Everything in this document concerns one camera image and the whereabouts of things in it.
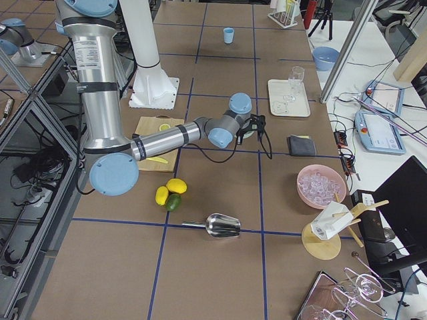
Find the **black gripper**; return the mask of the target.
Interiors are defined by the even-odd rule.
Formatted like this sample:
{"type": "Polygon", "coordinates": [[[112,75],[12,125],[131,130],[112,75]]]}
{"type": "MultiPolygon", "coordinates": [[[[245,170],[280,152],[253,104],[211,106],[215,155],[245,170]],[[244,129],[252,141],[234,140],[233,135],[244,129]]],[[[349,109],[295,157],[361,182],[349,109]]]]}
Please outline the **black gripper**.
{"type": "Polygon", "coordinates": [[[241,145],[245,139],[246,133],[256,131],[258,142],[262,142],[262,133],[265,133],[266,117],[264,115],[251,114],[245,120],[242,129],[236,132],[236,144],[241,145]]]}

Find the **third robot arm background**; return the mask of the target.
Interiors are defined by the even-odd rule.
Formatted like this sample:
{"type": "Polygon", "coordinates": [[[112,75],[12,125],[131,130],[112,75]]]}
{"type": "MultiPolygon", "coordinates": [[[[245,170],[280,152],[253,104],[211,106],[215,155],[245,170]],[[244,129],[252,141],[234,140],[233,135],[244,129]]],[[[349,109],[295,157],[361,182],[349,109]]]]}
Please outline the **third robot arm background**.
{"type": "Polygon", "coordinates": [[[42,67],[57,53],[56,48],[56,45],[37,42],[18,18],[1,22],[1,49],[18,67],[42,67]]]}

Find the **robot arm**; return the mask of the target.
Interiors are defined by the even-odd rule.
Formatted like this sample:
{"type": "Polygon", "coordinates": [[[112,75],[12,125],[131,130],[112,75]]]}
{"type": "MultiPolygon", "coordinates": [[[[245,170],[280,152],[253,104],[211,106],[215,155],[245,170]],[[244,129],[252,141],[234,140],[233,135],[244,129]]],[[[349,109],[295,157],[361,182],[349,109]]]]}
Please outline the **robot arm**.
{"type": "Polygon", "coordinates": [[[133,107],[171,109],[179,81],[162,69],[147,1],[57,1],[57,28],[73,43],[89,131],[84,152],[92,187],[101,194],[128,192],[139,177],[138,162],[199,139],[221,149],[256,127],[252,102],[245,93],[232,95],[218,119],[198,117],[151,135],[123,134],[118,75],[115,70],[116,9],[121,9],[137,64],[131,96],[133,107]]]}

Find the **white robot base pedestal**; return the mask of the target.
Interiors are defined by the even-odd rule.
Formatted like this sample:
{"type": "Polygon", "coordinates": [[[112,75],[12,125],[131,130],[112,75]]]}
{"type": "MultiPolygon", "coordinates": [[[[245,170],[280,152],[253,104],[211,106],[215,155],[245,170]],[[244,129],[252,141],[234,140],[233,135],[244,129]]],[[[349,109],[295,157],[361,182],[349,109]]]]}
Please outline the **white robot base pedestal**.
{"type": "Polygon", "coordinates": [[[134,108],[174,108],[179,79],[162,69],[148,1],[119,2],[137,64],[129,106],[134,108]]]}

